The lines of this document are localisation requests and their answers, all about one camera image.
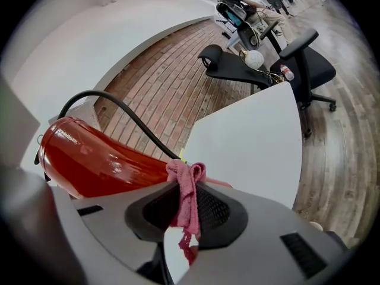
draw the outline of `black hose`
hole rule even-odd
[[[77,102],[79,99],[82,99],[83,97],[87,96],[99,96],[109,99],[111,102],[116,103],[125,113],[133,119],[133,121],[142,129],[142,131],[148,135],[148,137],[158,146],[159,149],[162,150],[167,156],[169,156],[171,159],[181,159],[177,155],[175,155],[173,152],[171,152],[154,134],[153,132],[146,126],[144,122],[141,121],[141,119],[131,110],[130,107],[128,107],[122,100],[117,99],[113,97],[110,93],[107,93],[105,91],[96,91],[96,90],[88,90],[83,91],[75,95],[74,97],[70,98],[70,100],[65,104],[65,106],[62,108],[61,112],[58,115],[57,119],[65,117],[66,113],[69,111],[71,106]],[[36,159],[34,160],[35,164],[39,163],[38,159],[38,153],[36,155]]]

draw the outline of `shoe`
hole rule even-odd
[[[282,36],[283,32],[277,30],[277,31],[274,31],[274,34],[278,37],[278,36]]]

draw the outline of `white table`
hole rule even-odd
[[[183,157],[203,162],[207,176],[292,208],[302,133],[288,82],[260,91],[198,120]]]

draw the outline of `chair base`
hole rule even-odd
[[[308,107],[310,106],[311,101],[313,101],[313,100],[316,100],[318,102],[329,102],[330,103],[330,111],[331,112],[333,112],[333,111],[335,111],[337,109],[337,101],[335,99],[311,93],[311,99],[310,99],[310,101],[306,102],[306,103],[302,103],[302,105],[300,107],[300,109],[302,111],[304,111],[304,113],[305,113],[305,119],[306,119],[306,131],[303,134],[305,136],[305,138],[309,138],[312,135],[312,131],[311,131],[311,127],[310,127],[310,119],[309,119]]]

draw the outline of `chair wheel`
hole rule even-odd
[[[337,109],[337,105],[335,103],[330,103],[330,111],[335,111]]]
[[[304,133],[304,136],[305,138],[309,138],[311,136],[311,130],[308,129],[305,133]]]

